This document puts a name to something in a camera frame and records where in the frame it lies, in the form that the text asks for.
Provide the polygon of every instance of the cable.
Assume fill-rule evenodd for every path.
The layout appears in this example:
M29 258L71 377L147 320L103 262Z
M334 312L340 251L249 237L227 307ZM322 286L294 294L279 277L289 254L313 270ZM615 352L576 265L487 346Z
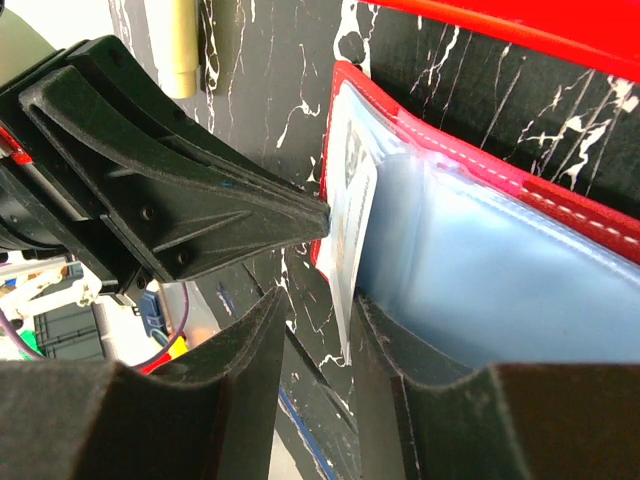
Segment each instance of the cable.
M167 337L165 333L158 328L152 328L149 330L149 336L158 342L161 347L164 347L169 343L169 337Z
M167 343L164 347L162 347L162 349L158 353L156 353L153 357L149 358L148 360L145 360L142 363L139 363L138 365L133 365L132 368L135 368L136 370L141 370L157 362L164 356L165 353L169 351L169 349L173 346L173 344L176 343L176 341L178 340L178 337L182 335L182 332L184 331L184 327L187 324L187 318L189 318L189 303L190 303L189 292L187 291L187 285L185 283L182 283L182 298L184 299L184 303L183 303L184 310L182 312L182 318L180 319L180 325L178 325L178 328L169 339L169 343ZM20 337L16 329L13 328L13 325L11 325L11 322L7 319L7 316L4 314L1 308L0 308L0 326L4 329L7 336L11 339L11 341L18 348L18 350L20 350L22 353L28 356L31 360L48 360L47 357L40 355L38 352L33 350L29 345L27 345L24 340L22 340L22 338Z
M173 335L169 339L169 343L167 343L164 347L162 347L162 349L158 353L156 353L153 357L151 357L148 360L145 360L142 363L139 363L138 365L134 365L132 368L135 368L136 370L141 370L143 368L148 367L149 365L154 364L155 362L160 360L165 353L169 351L169 349L173 346L173 344L176 343L176 341L178 340L178 337L182 335L184 327L187 324L187 318L189 318L189 292L187 291L186 283L182 283L182 298L184 299L184 303L183 303L184 310L182 311L182 319L180 319L180 325L178 325L178 328L176 329L175 332L173 332Z
M11 322L7 319L7 316L4 314L1 308L0 308L0 326L2 326L2 328L6 332L7 337L9 337L13 342L13 344L16 347L18 347L18 350L24 353L31 360L44 360L46 358L40 355L38 352L32 349L29 345L27 345L24 340L22 340L22 338L20 337L20 335L18 335L18 332L16 331L16 329L13 328L13 325L11 325Z

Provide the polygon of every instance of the card holder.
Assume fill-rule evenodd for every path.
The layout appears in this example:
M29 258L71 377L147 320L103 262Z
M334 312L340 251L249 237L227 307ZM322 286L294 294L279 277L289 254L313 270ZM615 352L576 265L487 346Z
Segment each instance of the card holder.
M358 286L468 366L640 361L640 268L450 162L378 168Z
M346 111L377 171L357 284L387 315L474 368L640 361L640 222L425 125L350 65L334 80L325 168Z

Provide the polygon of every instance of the white mechanical part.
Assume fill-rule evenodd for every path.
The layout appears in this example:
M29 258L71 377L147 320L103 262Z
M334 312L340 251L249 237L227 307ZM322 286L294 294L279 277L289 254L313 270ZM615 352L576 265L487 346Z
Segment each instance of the white mechanical part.
M83 267L83 272L84 276L73 282L69 288L33 298L50 285L62 280L62 268L50 268L0 298L0 308L9 319L26 319L71 303L79 307L89 306L98 298L102 282L86 267Z
M0 284L9 278L17 278L25 275L31 275L34 273L41 273L46 270L57 268L60 270L62 267L79 264L80 262L68 262L64 257L54 257L47 260L22 260L21 254L18 252L18 260L11 260L10 264L0 266Z

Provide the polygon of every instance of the marble pattern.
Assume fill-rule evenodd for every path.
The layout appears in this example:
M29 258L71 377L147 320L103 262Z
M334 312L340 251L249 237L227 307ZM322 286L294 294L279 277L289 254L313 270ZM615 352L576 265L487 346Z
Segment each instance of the marble pattern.
M110 3L116 32L153 77L142 2ZM640 91L624 79L356 0L200 0L200 14L203 91L181 107L310 195L321 172L332 67L349 60L428 123L640 216ZM353 410L351 367L308 245L260 255L205 283L225 288L236 307L250 305L255 289L284 287L290 330L344 410ZM217 316L248 308L234 314L219 297L209 300Z

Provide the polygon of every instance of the purple wire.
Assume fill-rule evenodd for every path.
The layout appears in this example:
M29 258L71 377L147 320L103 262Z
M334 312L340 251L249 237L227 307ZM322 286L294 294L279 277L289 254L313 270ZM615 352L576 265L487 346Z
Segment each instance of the purple wire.
M185 283L182 283L182 298L184 299L184 303L183 303L184 310L182 312L182 318L180 319L180 325L178 325L178 328L169 339L169 343L167 343L164 347L162 347L162 350L156 353L153 357L151 357L148 360L145 360L142 363L139 363L138 365L134 365L132 368L135 368L136 370L140 370L142 368L148 367L149 365L157 362L164 356L165 353L169 351L169 349L173 346L173 344L176 343L176 340L178 340L178 337L182 335L182 332L184 331L184 327L187 324L187 318L189 318L189 303L190 303L189 292L187 291L187 285ZM47 357L40 355L38 352L32 349L29 345L27 345L24 340L22 340L22 338L20 337L16 329L13 328L13 325L11 325L11 322L7 319L7 316L4 314L1 308L0 308L0 326L7 333L7 336L14 343L14 345L18 347L18 350L20 350L22 353L28 356L31 360L48 360Z
M182 298L184 299L184 303L183 303L184 310L182 311L182 318L180 319L180 325L178 325L178 328L176 329L176 331L173 332L173 335L169 339L169 343L167 343L164 347L162 347L162 350L156 353L153 357L151 357L148 360L145 360L142 363L139 363L138 365L134 365L132 368L135 368L136 370L141 370L157 362L164 356L165 353L169 351L169 349L173 346L173 344L176 343L176 341L178 340L178 337L182 335L182 332L184 331L184 326L187 324L187 318L189 318L189 292L187 291L186 283L182 283Z
M18 350L24 353L31 360L44 360L46 358L40 355L33 348L27 345L24 340L22 340L22 337L20 337L18 332L16 332L16 329L13 328L13 325L11 325L11 322L7 319L7 316L4 314L1 308L0 308L0 326L2 326L4 331L7 333L7 336L11 339L14 345L18 347Z

